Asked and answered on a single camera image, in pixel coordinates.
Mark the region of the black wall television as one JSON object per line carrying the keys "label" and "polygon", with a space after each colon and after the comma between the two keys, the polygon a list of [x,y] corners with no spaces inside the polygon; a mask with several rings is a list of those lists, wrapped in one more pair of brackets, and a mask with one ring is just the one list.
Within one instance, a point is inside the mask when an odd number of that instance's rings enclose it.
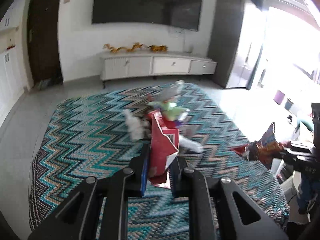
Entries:
{"label": "black wall television", "polygon": [[94,0],[92,23],[153,23],[198,31],[202,0]]}

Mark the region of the golden tiger figurine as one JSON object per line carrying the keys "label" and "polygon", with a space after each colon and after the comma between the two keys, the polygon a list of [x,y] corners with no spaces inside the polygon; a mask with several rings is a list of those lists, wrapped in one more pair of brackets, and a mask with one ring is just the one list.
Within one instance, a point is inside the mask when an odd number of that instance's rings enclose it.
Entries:
{"label": "golden tiger figurine", "polygon": [[149,51],[153,52],[153,53],[157,53],[157,52],[167,52],[168,51],[168,47],[165,45],[151,45],[148,46]]}

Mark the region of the zigzag teal knitted blanket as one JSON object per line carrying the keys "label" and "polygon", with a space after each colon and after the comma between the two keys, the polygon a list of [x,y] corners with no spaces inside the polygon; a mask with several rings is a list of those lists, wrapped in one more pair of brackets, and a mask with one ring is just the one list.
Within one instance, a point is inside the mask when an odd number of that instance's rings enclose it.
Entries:
{"label": "zigzag teal knitted blanket", "polygon": [[[143,141],[133,141],[124,111],[143,117],[147,97],[162,86],[130,88],[70,98],[57,105],[31,171],[29,224],[35,229],[84,178],[111,176],[140,154]],[[258,161],[245,161],[233,148],[248,142],[235,123],[198,85],[186,83],[178,104],[189,109],[187,124],[203,152],[180,155],[204,175],[228,176],[280,227],[290,208],[273,174]],[[188,239],[188,203],[169,190],[148,185],[143,198],[129,201],[129,239]]]}

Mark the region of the purple stool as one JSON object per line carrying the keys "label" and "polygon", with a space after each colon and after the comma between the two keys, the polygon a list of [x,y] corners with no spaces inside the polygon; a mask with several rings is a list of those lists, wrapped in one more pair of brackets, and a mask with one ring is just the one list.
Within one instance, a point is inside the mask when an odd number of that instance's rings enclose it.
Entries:
{"label": "purple stool", "polygon": [[276,104],[281,105],[284,98],[285,98],[285,94],[281,90],[277,90],[273,100]]}

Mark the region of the green paper wrapper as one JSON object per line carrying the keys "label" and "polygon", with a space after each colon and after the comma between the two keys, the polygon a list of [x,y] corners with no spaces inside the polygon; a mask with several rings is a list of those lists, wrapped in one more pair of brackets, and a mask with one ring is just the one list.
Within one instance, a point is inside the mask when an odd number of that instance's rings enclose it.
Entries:
{"label": "green paper wrapper", "polygon": [[189,109],[180,107],[173,101],[151,101],[148,106],[159,109],[162,116],[169,121],[183,121],[189,114]]}

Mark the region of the dark brown entrance door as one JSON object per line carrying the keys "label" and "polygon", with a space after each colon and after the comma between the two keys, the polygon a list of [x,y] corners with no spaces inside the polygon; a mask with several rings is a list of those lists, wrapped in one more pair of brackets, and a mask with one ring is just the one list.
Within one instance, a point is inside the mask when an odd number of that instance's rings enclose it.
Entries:
{"label": "dark brown entrance door", "polygon": [[35,84],[62,77],[57,35],[59,3],[60,0],[30,0],[27,40]]}

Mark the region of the white TV cabinet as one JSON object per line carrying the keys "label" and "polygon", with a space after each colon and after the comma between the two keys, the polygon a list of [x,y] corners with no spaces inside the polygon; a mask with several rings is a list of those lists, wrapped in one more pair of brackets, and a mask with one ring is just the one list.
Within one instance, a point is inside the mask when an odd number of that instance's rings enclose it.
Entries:
{"label": "white TV cabinet", "polygon": [[213,75],[217,63],[189,53],[103,53],[100,79],[110,80],[172,75]]}

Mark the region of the grey tall wardrobe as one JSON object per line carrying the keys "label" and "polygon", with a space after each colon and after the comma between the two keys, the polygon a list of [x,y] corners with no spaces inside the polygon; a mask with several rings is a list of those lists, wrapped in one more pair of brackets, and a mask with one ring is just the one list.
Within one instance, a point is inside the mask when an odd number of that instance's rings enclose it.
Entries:
{"label": "grey tall wardrobe", "polygon": [[216,0],[207,56],[216,62],[213,82],[227,87],[239,44],[246,0]]}

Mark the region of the white shoe cabinet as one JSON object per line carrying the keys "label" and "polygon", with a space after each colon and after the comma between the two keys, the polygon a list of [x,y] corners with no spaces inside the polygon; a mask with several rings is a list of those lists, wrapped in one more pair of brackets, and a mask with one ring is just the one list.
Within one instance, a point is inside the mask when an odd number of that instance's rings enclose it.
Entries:
{"label": "white shoe cabinet", "polygon": [[19,22],[12,10],[1,20],[1,122],[24,93],[25,77],[17,58]]}

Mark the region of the golden dragon figurine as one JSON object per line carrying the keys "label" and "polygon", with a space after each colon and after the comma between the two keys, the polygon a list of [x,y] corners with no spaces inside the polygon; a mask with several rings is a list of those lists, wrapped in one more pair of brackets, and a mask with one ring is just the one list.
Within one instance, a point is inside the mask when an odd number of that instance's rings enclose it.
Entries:
{"label": "golden dragon figurine", "polygon": [[114,46],[110,45],[109,43],[103,45],[103,49],[107,49],[110,53],[113,53],[113,54],[119,53],[121,51],[131,53],[131,52],[137,51],[139,49],[143,49],[144,47],[145,47],[144,44],[138,43],[138,42],[134,43],[132,45],[132,47],[125,47],[125,46],[114,47]]}

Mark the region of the white crumpled tissue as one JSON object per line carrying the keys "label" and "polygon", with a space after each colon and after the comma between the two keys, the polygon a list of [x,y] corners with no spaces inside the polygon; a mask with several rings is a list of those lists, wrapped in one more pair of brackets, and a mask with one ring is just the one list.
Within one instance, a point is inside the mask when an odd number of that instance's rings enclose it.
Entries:
{"label": "white crumpled tissue", "polygon": [[131,140],[137,141],[151,138],[150,123],[148,120],[141,120],[134,116],[129,109],[125,109],[123,113],[125,115],[125,124]]}

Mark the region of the pink red paper box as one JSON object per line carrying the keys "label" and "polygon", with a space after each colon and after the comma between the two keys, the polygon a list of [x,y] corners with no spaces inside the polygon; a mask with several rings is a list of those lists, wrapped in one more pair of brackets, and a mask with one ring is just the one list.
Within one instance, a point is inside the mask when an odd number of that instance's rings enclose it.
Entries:
{"label": "pink red paper box", "polygon": [[159,110],[149,113],[151,151],[148,178],[153,186],[170,189],[169,166],[179,153],[179,130]]}

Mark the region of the orange red snack bag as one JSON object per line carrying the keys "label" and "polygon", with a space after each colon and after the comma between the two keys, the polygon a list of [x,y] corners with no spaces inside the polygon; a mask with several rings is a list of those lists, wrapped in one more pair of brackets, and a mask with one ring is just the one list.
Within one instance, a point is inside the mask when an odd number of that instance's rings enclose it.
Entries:
{"label": "orange red snack bag", "polygon": [[277,142],[275,127],[276,123],[272,122],[260,140],[234,147],[232,151],[247,161],[260,161],[270,170],[275,154],[291,147],[290,141]]}

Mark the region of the shoes by door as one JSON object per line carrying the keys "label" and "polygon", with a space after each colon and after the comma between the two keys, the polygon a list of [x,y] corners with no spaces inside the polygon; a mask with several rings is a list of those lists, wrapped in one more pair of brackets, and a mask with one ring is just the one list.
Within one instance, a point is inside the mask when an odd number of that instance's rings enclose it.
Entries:
{"label": "shoes by door", "polygon": [[59,78],[51,78],[51,79],[45,79],[45,80],[41,80],[40,82],[38,82],[35,87],[37,90],[45,90],[49,87],[55,86],[55,85],[60,85],[61,83],[63,83],[63,80],[61,77]]}

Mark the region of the clear plastic bag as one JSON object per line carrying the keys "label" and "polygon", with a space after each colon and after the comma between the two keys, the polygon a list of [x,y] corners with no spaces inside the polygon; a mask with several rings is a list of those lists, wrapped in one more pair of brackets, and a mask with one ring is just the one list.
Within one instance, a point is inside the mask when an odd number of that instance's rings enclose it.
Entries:
{"label": "clear plastic bag", "polygon": [[171,84],[169,87],[164,88],[158,96],[160,101],[170,101],[172,98],[176,98],[182,92],[184,87],[184,80],[178,80]]}

